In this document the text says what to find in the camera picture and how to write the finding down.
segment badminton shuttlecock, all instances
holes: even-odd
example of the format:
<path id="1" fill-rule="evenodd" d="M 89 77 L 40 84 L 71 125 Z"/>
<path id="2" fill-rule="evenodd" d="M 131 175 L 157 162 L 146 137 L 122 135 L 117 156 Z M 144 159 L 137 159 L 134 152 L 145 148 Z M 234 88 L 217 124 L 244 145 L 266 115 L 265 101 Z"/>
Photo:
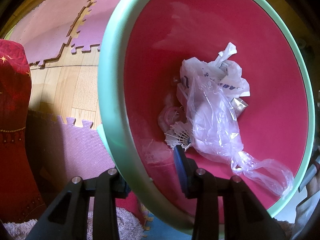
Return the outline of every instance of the badminton shuttlecock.
<path id="1" fill-rule="evenodd" d="M 175 122 L 171 125 L 170 130 L 165 133 L 165 142 L 172 149 L 181 145 L 186 151 L 191 146 L 187 123 Z"/>

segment purple foam mat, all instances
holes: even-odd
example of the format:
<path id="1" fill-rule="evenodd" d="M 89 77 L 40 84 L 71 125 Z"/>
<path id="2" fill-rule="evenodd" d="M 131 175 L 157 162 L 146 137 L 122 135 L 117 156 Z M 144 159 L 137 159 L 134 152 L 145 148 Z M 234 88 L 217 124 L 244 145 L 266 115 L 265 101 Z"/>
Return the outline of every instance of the purple foam mat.
<path id="1" fill-rule="evenodd" d="M 73 38 L 71 53 L 76 53 L 77 48 L 82 52 L 91 51 L 91 46 L 98 45 L 98 51 L 103 38 L 104 31 L 110 16 L 120 0 L 97 0 L 94 6 L 90 7 L 90 14 L 83 19 L 84 24 L 78 27 L 79 35 Z"/>
<path id="2" fill-rule="evenodd" d="M 73 177 L 83 179 L 99 176 L 115 165 L 99 134 L 91 129 L 93 122 L 82 120 L 83 127 L 74 126 L 76 119 L 61 116 L 52 121 L 42 113 L 29 112 L 26 123 L 26 152 L 28 159 L 44 167 L 55 184 L 64 187 Z"/>
<path id="3" fill-rule="evenodd" d="M 29 64 L 58 58 L 89 0 L 45 0 L 14 28 L 10 40 L 23 45 Z"/>

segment trash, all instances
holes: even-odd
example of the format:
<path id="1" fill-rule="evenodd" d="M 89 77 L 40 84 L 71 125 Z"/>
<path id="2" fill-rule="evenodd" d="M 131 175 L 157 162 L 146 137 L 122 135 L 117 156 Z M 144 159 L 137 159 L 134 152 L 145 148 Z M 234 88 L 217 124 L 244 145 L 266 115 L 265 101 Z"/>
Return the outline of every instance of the trash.
<path id="1" fill-rule="evenodd" d="M 284 197 L 293 187 L 292 172 L 276 160 L 259 161 L 243 151 L 235 110 L 239 114 L 247 106 L 237 97 L 250 92 L 249 84 L 241 77 L 239 65 L 226 60 L 235 52 L 235 46 L 229 43 L 213 62 L 191 58 L 182 63 L 180 77 L 182 92 L 187 95 L 186 127 L 191 145 L 203 157 L 228 163 L 235 174 L 242 173 L 275 195 Z"/>
<path id="2" fill-rule="evenodd" d="M 184 92 L 188 95 L 192 77 L 203 75 L 207 80 L 218 83 L 228 98 L 250 96 L 249 84 L 241 77 L 242 68 L 236 62 L 227 60 L 236 53 L 236 46 L 229 42 L 226 49 L 219 52 L 219 56 L 212 62 L 206 63 L 195 57 L 184 60 L 180 68 Z"/>
<path id="3" fill-rule="evenodd" d="M 231 106 L 233 107 L 236 117 L 238 118 L 243 110 L 248 106 L 246 102 L 244 102 L 241 98 L 232 98 L 230 101 Z"/>
<path id="4" fill-rule="evenodd" d="M 158 125 L 165 133 L 170 129 L 170 126 L 178 121 L 185 122 L 186 114 L 181 107 L 174 106 L 174 94 L 169 93 L 165 100 L 165 107 L 158 115 Z"/>
<path id="5" fill-rule="evenodd" d="M 189 130 L 187 123 L 176 122 L 171 125 L 170 130 L 165 133 L 165 142 L 172 149 L 177 145 L 181 145 L 181 147 L 186 151 L 191 147 Z"/>

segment black clamp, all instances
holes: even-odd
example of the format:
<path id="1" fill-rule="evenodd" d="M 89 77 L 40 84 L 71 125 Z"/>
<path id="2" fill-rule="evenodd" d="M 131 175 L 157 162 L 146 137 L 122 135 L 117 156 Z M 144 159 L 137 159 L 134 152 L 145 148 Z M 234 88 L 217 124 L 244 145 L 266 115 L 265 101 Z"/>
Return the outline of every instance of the black clamp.
<path id="1" fill-rule="evenodd" d="M 130 189 L 117 169 L 97 178 L 74 177 L 49 205 L 26 240 L 86 240 L 90 197 L 94 197 L 92 237 L 119 240 L 115 198 Z"/>
<path id="2" fill-rule="evenodd" d="M 219 239 L 218 196 L 223 198 L 225 240 L 285 240 L 285 233 L 239 176 L 214 177 L 174 148 L 174 163 L 181 189 L 197 198 L 192 240 Z"/>

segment plastic bag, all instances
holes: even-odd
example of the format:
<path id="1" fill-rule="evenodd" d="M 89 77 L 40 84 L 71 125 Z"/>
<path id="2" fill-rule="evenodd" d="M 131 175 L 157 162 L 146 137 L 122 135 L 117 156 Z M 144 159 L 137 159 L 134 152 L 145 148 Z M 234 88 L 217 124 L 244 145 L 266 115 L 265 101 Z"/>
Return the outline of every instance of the plastic bag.
<path id="1" fill-rule="evenodd" d="M 236 62 L 227 60 L 236 53 L 236 46 L 229 42 L 226 49 L 219 52 L 218 57 L 212 62 L 206 63 L 195 57 L 184 60 L 180 69 L 181 82 L 185 88 L 184 92 L 188 94 L 189 80 L 192 77 L 203 75 L 208 80 L 218 83 L 229 98 L 250 96 L 249 84 L 241 77 L 241 67 Z"/>
<path id="2" fill-rule="evenodd" d="M 191 145 L 203 157 L 230 163 L 236 174 L 254 180 L 275 195 L 286 196 L 293 174 L 276 160 L 259 161 L 243 151 L 236 114 L 222 87 L 203 75 L 190 76 L 187 101 Z M 269 176 L 258 169 L 264 168 Z"/>

